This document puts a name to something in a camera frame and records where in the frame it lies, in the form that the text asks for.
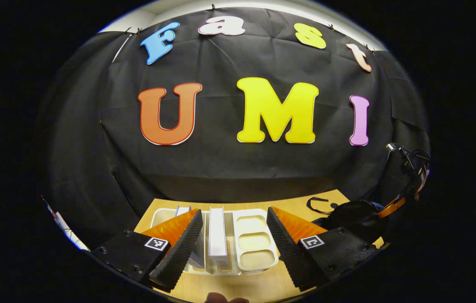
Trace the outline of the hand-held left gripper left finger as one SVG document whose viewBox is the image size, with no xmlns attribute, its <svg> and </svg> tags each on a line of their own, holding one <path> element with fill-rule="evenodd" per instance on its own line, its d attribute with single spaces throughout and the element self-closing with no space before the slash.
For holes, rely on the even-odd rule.
<svg viewBox="0 0 476 303">
<path fill-rule="evenodd" d="M 124 230 L 91 253 L 135 282 L 170 291 L 185 269 L 202 226 L 202 212 L 192 209 L 142 233 Z"/>
</svg>

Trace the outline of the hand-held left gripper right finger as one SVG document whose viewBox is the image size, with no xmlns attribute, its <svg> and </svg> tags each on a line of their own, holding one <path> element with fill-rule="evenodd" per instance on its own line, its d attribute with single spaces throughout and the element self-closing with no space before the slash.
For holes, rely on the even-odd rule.
<svg viewBox="0 0 476 303">
<path fill-rule="evenodd" d="M 300 291 L 334 282 L 375 257 L 374 244 L 339 227 L 326 230 L 276 207 L 267 226 L 290 278 Z"/>
</svg>

